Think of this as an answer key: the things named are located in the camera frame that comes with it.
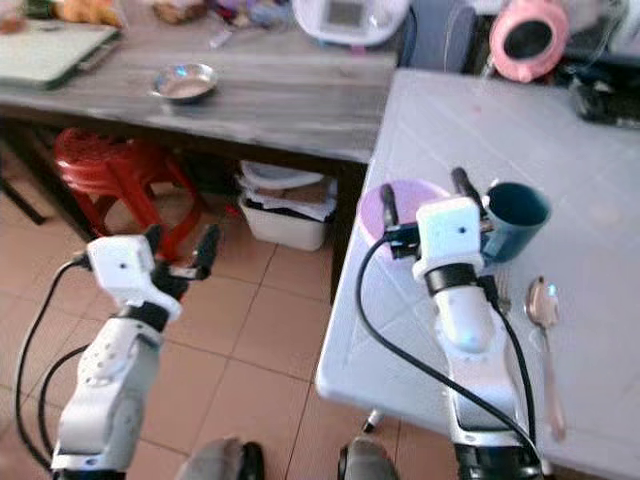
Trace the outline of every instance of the floor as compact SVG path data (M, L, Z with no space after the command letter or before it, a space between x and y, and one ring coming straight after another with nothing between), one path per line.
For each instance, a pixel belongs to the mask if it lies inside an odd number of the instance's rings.
M48 477L19 443L10 417L15 357L52 273L83 245L19 175L12 181L49 220L36 227L0 201L0 478L36 480ZM182 193L159 196L163 214L178 218ZM262 444L267 480L334 479L340 448L359 433L366 412L321 399L313 385L330 313L330 242L314 253L259 242L224 201L209 203L203 222L223 224L224 242L213 276L191 288L184 315L167 330L128 478L172 479L191 452L238 435ZM135 228L121 208L109 223L118 231ZM90 274L64 279L27 365L24 411L34 435L47 366L91 341L113 310ZM74 388L75 367L65 365L52 383L52 431ZM393 419L374 437L403 480L455 478L443 437Z

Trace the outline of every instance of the gray wooden tabletop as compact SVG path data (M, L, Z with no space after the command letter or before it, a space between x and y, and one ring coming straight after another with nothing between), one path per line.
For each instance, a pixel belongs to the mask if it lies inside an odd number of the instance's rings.
M27 106L369 161L395 69L391 46L354 55L320 46L293 25L236 32L212 49L209 41L221 28L213 19L170 26L146 6L129 7L127 14L121 46L94 71L53 91L0 86L0 108ZM219 72L215 95L180 107L149 95L162 68L190 62Z

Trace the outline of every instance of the spoon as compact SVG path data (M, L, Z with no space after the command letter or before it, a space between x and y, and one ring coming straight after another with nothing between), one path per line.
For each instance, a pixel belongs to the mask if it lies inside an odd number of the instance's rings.
M553 438L560 442L567 434L564 410L556 386L548 331L559 320L558 289L544 277L538 277L529 286L525 311L529 320L540 328L544 340L543 370L544 397L547 421L551 425Z

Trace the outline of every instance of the metal bowl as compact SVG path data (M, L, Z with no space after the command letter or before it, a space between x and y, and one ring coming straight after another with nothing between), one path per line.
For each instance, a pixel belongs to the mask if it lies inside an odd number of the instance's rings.
M151 93L171 103L194 103L209 95L217 84L218 74L207 65L174 65L158 75Z

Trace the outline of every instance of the red plastic stool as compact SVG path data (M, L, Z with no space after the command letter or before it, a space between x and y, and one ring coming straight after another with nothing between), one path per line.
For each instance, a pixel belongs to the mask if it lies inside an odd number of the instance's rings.
M204 201L170 153L142 140L125 142L70 128L56 139L54 154L63 180L101 236L111 235L105 217L117 200L124 202L142 228L147 228L163 224L153 204L151 185L172 182L186 188L193 206L165 236L161 248L167 260L177 257L176 248L198 223ZM94 201L89 195L98 198Z

